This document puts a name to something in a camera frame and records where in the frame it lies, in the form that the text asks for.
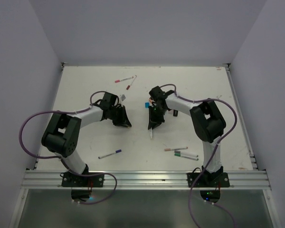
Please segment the black blue cap highlighter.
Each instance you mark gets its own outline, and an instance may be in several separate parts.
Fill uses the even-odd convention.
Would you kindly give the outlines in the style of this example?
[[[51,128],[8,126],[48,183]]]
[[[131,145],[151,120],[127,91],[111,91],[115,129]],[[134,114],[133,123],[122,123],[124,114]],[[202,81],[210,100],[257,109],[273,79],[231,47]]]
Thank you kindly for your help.
[[[173,110],[173,116],[177,117],[178,116],[178,111],[177,110]]]

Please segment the pink cap thin pen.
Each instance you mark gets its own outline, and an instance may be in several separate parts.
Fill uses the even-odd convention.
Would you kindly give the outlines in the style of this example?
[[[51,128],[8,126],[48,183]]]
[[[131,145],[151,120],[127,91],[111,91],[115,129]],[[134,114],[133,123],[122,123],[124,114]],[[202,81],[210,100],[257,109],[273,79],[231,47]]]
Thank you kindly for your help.
[[[136,77],[137,77],[137,75],[134,75],[134,76],[131,76],[131,77],[127,77],[127,78],[115,80],[114,82],[115,82],[115,83],[120,83],[120,82],[123,82],[123,81],[127,81],[127,80],[134,79],[134,78],[136,78]]]

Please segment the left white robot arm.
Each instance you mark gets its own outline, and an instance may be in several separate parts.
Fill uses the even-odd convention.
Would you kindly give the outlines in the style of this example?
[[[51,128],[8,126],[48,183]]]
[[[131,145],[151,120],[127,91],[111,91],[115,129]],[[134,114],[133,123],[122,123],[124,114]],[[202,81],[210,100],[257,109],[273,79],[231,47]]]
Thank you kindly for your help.
[[[55,111],[43,133],[41,144],[58,156],[63,165],[73,173],[73,182],[80,187],[88,183],[89,174],[88,165],[76,151],[79,132],[83,127],[107,119],[117,127],[132,126],[119,97],[104,92],[103,98],[91,103],[86,111],[71,114]]]

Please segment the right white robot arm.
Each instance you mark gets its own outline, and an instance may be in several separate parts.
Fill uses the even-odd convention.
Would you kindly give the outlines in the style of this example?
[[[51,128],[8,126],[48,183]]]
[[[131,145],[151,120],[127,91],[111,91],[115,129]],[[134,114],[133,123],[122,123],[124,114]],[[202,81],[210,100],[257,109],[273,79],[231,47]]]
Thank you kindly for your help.
[[[206,99],[192,101],[183,98],[173,90],[164,92],[159,86],[149,92],[151,105],[149,110],[148,129],[155,129],[165,122],[164,115],[167,111],[174,110],[191,117],[194,131],[202,141],[204,163],[202,168],[206,172],[202,181],[206,186],[214,186],[219,181],[218,172],[223,172],[220,159],[220,145],[226,122],[215,101]]]

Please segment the purple cap thin pen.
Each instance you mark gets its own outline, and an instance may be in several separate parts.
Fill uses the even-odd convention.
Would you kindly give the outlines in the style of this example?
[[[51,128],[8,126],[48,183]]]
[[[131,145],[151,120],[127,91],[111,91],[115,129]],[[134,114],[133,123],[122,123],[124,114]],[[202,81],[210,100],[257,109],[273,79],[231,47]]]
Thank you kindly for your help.
[[[117,154],[117,153],[120,153],[120,152],[122,152],[122,150],[121,150],[121,149],[116,150],[116,151],[115,151],[115,152],[113,152],[113,153],[109,153],[109,154],[106,154],[106,155],[98,156],[98,159],[103,159],[103,158],[106,158],[106,157],[109,157],[109,156],[115,155],[115,154]]]

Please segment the dark red cap thin pen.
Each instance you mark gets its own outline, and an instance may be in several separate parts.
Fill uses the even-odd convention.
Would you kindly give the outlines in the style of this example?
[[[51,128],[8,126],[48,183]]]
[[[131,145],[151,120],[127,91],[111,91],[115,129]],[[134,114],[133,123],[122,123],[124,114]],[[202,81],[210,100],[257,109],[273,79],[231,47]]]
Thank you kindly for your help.
[[[133,85],[133,83],[134,83],[134,81],[136,80],[136,78],[137,78],[137,75],[135,75],[135,76],[133,77],[133,80],[132,80],[131,83],[126,87],[126,90],[129,90],[129,89],[130,89],[130,87]]]

